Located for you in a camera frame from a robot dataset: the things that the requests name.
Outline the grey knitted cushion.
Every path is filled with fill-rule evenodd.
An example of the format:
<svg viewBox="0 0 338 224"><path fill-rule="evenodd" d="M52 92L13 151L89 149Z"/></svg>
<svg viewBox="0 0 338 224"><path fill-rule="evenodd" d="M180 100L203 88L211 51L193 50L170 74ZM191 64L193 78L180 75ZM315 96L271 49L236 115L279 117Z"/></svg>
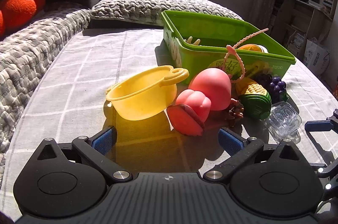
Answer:
<svg viewBox="0 0 338 224"><path fill-rule="evenodd" d="M101 0L92 7L90 17L161 27L160 14L166 10L242 19L232 10L209 0Z"/></svg>

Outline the white paper bag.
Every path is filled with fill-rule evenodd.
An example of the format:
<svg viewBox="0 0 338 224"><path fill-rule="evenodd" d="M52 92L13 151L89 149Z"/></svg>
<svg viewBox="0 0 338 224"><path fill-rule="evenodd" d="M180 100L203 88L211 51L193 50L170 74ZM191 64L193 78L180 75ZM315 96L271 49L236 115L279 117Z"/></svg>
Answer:
<svg viewBox="0 0 338 224"><path fill-rule="evenodd" d="M320 76L329 66L330 53L322 45L308 39L303 63L315 76Z"/></svg>

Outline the toy corn cob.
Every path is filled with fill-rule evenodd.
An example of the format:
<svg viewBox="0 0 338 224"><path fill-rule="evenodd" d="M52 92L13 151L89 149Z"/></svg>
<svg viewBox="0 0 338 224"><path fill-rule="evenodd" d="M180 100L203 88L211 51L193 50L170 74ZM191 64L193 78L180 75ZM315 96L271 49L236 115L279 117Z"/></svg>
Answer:
<svg viewBox="0 0 338 224"><path fill-rule="evenodd" d="M271 97L262 85L250 78L243 78L236 83L236 92L247 116L264 120L270 115Z"/></svg>

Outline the grey checked blanket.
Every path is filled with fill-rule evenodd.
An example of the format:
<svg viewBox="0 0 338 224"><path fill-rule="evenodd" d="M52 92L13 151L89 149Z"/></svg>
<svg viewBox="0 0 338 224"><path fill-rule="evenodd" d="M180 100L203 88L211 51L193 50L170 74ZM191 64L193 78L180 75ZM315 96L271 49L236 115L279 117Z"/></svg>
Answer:
<svg viewBox="0 0 338 224"><path fill-rule="evenodd" d="M9 148L29 99L53 60L90 22L90 9L55 3L1 40L1 152Z"/></svg>

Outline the red toy food slice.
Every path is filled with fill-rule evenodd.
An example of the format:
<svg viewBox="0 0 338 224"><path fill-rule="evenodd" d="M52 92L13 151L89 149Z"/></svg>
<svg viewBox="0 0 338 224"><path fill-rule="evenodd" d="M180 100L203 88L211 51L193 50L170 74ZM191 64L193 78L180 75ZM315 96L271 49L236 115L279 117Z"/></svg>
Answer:
<svg viewBox="0 0 338 224"><path fill-rule="evenodd" d="M172 127L183 135L195 137L204 133L204 123L188 105L170 105L167 115Z"/></svg>

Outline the pink pig toy with strap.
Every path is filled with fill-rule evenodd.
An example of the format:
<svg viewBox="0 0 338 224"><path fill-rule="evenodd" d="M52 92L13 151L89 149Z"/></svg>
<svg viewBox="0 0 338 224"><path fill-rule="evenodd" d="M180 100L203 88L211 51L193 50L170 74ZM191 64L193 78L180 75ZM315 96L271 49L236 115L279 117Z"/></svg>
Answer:
<svg viewBox="0 0 338 224"><path fill-rule="evenodd" d="M266 30L267 29L263 29L250 34L233 46L226 46L228 52L222 62L222 68L207 68L206 70L201 71L190 82L189 88L178 95L175 104L188 105L200 117L202 122L206 121L210 111L225 110L232 99L232 85L236 85L236 83L243 78L247 78L245 76L245 66L242 59L237 54L236 48L244 41L263 33ZM226 74L224 71L225 62L230 55L236 57L242 71L241 76L236 80L232 80L232 76Z"/></svg>

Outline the small brown figurine keychain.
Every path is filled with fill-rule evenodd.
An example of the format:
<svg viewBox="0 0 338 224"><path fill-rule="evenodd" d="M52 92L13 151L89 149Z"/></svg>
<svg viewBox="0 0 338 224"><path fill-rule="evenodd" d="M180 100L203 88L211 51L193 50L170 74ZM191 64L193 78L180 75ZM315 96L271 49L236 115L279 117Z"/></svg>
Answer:
<svg viewBox="0 0 338 224"><path fill-rule="evenodd" d="M224 110L224 119L228 127L234 127L244 117L244 106L236 100L231 99L229 106Z"/></svg>

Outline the purple toy grapes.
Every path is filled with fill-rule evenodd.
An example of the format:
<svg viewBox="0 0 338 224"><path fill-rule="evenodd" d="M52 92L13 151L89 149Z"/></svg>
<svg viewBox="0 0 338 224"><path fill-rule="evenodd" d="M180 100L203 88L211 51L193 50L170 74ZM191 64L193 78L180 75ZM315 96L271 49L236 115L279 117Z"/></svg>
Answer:
<svg viewBox="0 0 338 224"><path fill-rule="evenodd" d="M282 81L279 76L259 74L254 77L254 80L268 91L272 104L287 101L288 95L286 91L286 83Z"/></svg>

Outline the yellow toy pot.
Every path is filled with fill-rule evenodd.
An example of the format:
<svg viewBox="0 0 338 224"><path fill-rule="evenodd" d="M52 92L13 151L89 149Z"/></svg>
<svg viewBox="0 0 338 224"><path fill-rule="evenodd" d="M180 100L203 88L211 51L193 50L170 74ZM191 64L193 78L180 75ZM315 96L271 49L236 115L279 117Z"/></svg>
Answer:
<svg viewBox="0 0 338 224"><path fill-rule="evenodd" d="M170 65L146 70L114 84L106 94L117 113L129 121L157 115L176 98L177 84L189 77L185 68Z"/></svg>

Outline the tan rubber hand toy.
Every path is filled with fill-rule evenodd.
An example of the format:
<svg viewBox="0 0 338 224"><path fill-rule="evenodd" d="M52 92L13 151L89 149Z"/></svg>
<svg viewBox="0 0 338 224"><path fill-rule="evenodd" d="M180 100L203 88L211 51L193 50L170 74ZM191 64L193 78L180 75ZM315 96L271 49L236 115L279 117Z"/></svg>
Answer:
<svg viewBox="0 0 338 224"><path fill-rule="evenodd" d="M187 39L184 39L184 41L193 46L198 46L200 44L200 39L194 40L192 36L188 37Z"/></svg>

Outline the wooden bookshelf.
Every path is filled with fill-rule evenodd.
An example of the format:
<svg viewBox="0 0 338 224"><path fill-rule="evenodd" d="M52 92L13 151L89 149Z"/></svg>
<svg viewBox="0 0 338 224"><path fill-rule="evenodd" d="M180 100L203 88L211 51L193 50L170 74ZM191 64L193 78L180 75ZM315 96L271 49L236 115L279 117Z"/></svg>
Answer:
<svg viewBox="0 0 338 224"><path fill-rule="evenodd" d="M303 60L309 39L328 36L336 7L337 0L275 0L270 36Z"/></svg>

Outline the green plastic storage bin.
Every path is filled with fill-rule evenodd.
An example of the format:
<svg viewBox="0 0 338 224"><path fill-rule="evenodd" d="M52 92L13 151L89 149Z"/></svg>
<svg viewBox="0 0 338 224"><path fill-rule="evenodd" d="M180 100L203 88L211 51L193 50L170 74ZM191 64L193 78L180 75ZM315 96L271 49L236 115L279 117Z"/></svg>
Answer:
<svg viewBox="0 0 338 224"><path fill-rule="evenodd" d="M201 71L210 68L222 68L227 53L226 46L235 45L246 36L256 33L258 28L248 22L215 15L184 11L163 11L164 41L177 68L189 71L190 81ZM192 36L200 39L198 46L184 41ZM246 44L262 45L268 53L236 49L243 61L247 77L258 73L284 76L288 68L295 64L295 57L282 45L265 33L260 33L246 41ZM235 56L230 55L225 62L225 72L237 79L241 76L241 67Z"/></svg>

